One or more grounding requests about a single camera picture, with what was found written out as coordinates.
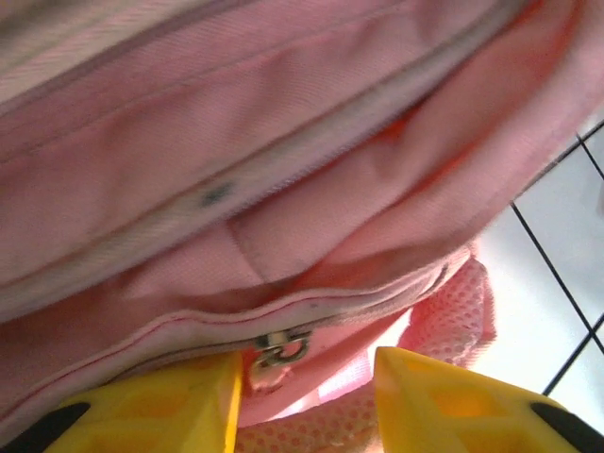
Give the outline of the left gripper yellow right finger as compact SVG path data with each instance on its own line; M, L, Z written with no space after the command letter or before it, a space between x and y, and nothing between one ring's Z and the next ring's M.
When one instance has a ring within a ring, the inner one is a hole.
M553 399L396 347L375 355L384 453L604 453Z

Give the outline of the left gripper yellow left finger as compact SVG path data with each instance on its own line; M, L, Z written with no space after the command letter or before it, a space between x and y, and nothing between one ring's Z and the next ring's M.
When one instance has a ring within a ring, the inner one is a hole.
M242 357L183 361L63 401L8 453L234 453Z

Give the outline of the pink backpack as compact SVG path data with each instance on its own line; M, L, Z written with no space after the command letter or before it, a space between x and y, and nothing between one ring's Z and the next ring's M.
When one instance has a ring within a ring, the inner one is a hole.
M479 234L604 103L604 0L0 0L0 453L238 353L234 453L384 453L375 355L471 371Z

